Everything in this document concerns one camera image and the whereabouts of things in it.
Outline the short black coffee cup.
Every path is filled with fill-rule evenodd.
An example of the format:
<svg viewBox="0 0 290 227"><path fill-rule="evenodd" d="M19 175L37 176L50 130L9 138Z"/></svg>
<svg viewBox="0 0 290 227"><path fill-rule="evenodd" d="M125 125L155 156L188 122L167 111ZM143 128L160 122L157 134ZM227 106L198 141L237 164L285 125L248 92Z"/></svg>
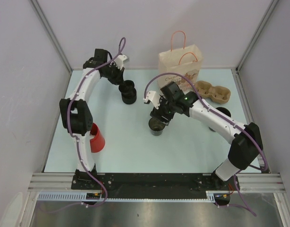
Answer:
<svg viewBox="0 0 290 227"><path fill-rule="evenodd" d="M136 89L133 81L123 81L123 83L119 85L119 91L121 93L122 101L125 104L131 105L136 101Z"/></svg>

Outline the transparent dark cup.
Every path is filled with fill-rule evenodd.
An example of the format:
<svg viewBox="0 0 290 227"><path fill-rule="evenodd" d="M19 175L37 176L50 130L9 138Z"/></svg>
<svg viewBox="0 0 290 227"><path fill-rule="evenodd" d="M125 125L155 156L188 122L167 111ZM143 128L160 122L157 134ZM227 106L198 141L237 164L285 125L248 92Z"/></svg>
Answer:
<svg viewBox="0 0 290 227"><path fill-rule="evenodd" d="M151 118L148 122L148 126L152 135L160 136L166 125L155 118Z"/></svg>

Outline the beige paper takeout bag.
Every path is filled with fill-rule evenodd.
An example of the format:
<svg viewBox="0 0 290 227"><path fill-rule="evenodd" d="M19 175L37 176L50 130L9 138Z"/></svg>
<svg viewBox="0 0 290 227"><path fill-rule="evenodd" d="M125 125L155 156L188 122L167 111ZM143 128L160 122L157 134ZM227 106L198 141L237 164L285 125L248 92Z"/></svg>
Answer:
<svg viewBox="0 0 290 227"><path fill-rule="evenodd" d="M171 48L168 51L158 54L159 73L168 73L157 79L158 86L162 88L170 82L175 82L183 91L191 89L190 84L186 82L186 80L173 75L173 73L178 73L186 77L194 85L201 69L203 59L202 52L195 44L186 45L186 36L184 36L182 47L175 49L173 44L171 44Z"/></svg>

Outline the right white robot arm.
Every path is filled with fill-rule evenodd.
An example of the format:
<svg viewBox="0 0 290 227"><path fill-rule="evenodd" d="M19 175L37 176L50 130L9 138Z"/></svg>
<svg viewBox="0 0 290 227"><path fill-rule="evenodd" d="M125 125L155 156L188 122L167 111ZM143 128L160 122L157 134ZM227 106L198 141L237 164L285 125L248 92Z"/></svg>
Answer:
<svg viewBox="0 0 290 227"><path fill-rule="evenodd" d="M215 189L224 189L229 179L249 167L263 150L260 130L255 123L242 124L233 120L211 107L196 92L184 93L174 82L162 87L161 92L145 91L144 102L154 106L151 117L169 125L174 114L183 114L206 124L230 144L227 159L213 171L212 185Z"/></svg>

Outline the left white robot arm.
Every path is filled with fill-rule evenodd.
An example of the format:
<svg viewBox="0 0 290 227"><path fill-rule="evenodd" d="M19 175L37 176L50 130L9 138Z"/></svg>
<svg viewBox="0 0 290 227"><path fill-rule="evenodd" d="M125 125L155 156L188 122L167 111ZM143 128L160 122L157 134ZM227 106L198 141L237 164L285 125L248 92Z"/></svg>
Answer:
<svg viewBox="0 0 290 227"><path fill-rule="evenodd" d="M84 63L82 77L68 98L59 102L62 124L73 138L77 150L77 170L86 174L82 184L93 189L98 185L98 177L91 173L95 170L95 162L91 155L90 131L93 117L88 106L90 95L101 78L106 78L116 86L123 83L124 61L127 56L120 50L110 61L109 52L95 49L94 57Z"/></svg>

